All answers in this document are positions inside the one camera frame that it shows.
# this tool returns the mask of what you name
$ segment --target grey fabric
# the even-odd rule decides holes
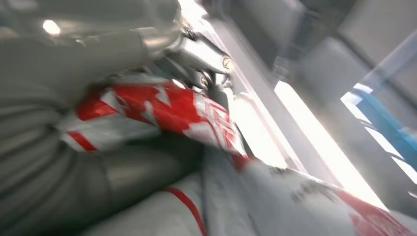
[[[203,206],[208,235],[259,236],[247,212],[239,173],[229,156],[215,148],[206,148],[204,153]]]
[[[80,19],[74,15],[77,8],[105,14],[95,11],[99,7],[91,1],[73,1],[72,7],[68,1],[35,2],[45,10],[38,12],[42,17],[60,12]],[[100,4],[111,10],[114,4],[109,2]],[[114,10],[121,13],[133,5],[139,8],[138,18],[146,12],[152,22],[172,25],[169,31],[152,32],[159,43],[150,44],[149,35],[143,42],[140,30],[123,28],[83,43],[70,39],[63,44],[57,39],[48,44],[24,33],[14,39],[0,35],[0,235],[70,234],[195,169],[201,146],[187,138],[167,135],[109,153],[80,154],[62,143],[54,129],[91,84],[110,73],[140,66],[151,59],[149,54],[155,56],[178,38],[173,25],[177,1],[118,1]],[[15,16],[36,19],[29,17],[36,14]],[[155,26],[129,20],[136,27]],[[104,19],[96,22],[106,25]],[[26,29],[23,25],[20,22],[21,30]]]
[[[202,211],[200,173],[191,174],[171,186]],[[158,191],[109,219],[88,228],[82,236],[201,236],[202,232],[187,205],[169,191]]]

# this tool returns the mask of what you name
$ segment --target red and white wrapper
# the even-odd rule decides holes
[[[239,133],[222,106],[147,74],[125,76],[91,91],[59,129],[78,151],[111,149],[169,130],[244,155]]]
[[[239,171],[207,148],[204,216],[210,236],[417,236],[417,220],[343,189],[255,160]]]

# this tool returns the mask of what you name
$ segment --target red and white packaging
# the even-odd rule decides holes
[[[112,149],[161,130],[244,155],[228,112],[204,95],[147,74],[124,76],[91,91],[58,126],[78,151]]]

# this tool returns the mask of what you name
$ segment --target bolt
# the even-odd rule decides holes
[[[207,80],[207,78],[204,75],[200,76],[200,84],[204,87],[204,88],[208,88],[209,86],[209,82]]]
[[[222,58],[222,66],[226,70],[226,72],[232,71],[233,70],[233,60],[228,56],[224,56]]]

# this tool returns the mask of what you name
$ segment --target bright light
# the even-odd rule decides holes
[[[358,119],[361,119],[363,121],[368,122],[369,124],[372,124],[371,121],[365,116],[364,113],[362,113],[357,106],[355,106],[352,103],[345,103],[345,106],[351,111],[351,113]]]
[[[361,90],[361,91],[363,91],[363,92],[365,92],[367,94],[370,94],[373,91],[373,89],[371,89],[370,87],[368,87],[366,85],[363,85],[363,84],[359,84],[359,83],[355,84],[355,86],[353,86],[353,87],[355,89]]]
[[[61,33],[61,29],[53,20],[45,20],[42,27],[48,34],[52,36],[57,36]]]
[[[185,86],[180,81],[172,80],[172,82],[174,82],[174,84],[180,87],[181,89],[185,89]]]
[[[274,91],[343,187],[363,201],[387,210],[294,89],[279,81]]]
[[[362,101],[362,98],[359,97],[356,94],[353,94],[351,92],[347,92],[347,93],[345,93],[345,95],[343,95],[340,98],[340,101],[342,101],[344,104],[346,104],[346,103],[352,103],[352,104],[356,105],[356,104],[358,104],[359,102]]]
[[[198,20],[207,15],[206,10],[193,0],[178,0],[181,6],[181,15],[187,20]]]
[[[410,196],[414,197],[414,198],[417,198],[417,195],[416,195],[416,194],[414,194],[414,193],[412,193],[412,192],[408,192],[408,194],[409,194]]]
[[[286,168],[287,163],[262,123],[252,104],[244,97],[235,97],[231,110],[232,119],[238,124],[253,154],[265,164]]]
[[[404,159],[403,156],[397,151],[397,149],[395,149],[394,146],[380,132],[368,127],[365,127],[365,129],[386,152]]]
[[[403,172],[411,179],[412,182],[417,184],[417,172],[407,162],[402,161],[398,158],[391,157],[395,163],[403,170]]]

